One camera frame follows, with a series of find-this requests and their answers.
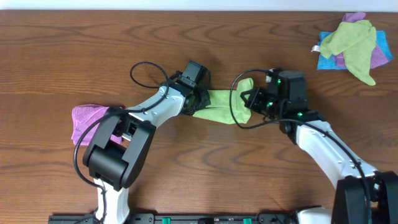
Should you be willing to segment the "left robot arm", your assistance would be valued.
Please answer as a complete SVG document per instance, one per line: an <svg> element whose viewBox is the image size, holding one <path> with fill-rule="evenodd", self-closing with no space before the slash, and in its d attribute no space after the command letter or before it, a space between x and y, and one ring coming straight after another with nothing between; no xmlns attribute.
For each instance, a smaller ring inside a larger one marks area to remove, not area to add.
<svg viewBox="0 0 398 224"><path fill-rule="evenodd" d="M180 114L192 115L209 105L209 70L189 61L185 70L166 76L156 94L126 109L110 107L85 131L94 135L82 163L98 190L93 223L125 223L129 218L129 188L139 176L157 128Z"/></svg>

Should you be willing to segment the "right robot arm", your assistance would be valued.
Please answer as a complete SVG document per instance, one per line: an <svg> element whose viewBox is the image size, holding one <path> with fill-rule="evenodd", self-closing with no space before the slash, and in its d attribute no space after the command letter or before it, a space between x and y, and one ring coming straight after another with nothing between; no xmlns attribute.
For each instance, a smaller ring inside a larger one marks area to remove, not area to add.
<svg viewBox="0 0 398 224"><path fill-rule="evenodd" d="M305 208L295 223L397 223L397 174L381 172L355 154L326 119L308 105L299 71L265 71L267 87L240 93L246 108L264 116L305 151L335 188L332 209Z"/></svg>

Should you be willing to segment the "green microfiber cloth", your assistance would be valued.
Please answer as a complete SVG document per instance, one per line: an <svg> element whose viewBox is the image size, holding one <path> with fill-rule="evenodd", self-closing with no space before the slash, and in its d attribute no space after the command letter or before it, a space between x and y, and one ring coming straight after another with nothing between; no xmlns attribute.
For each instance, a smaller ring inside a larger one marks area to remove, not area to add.
<svg viewBox="0 0 398 224"><path fill-rule="evenodd" d="M252 90L253 86L253 79L245 78L240 80L237 89L232 91L231 106L239 124L246 124L251 118L251 111L244 106L240 94L243 91ZM229 90L209 90L209 94L211 104L205 109L195 112L193 116L224 124L234 124L235 121L229 108Z"/></svg>

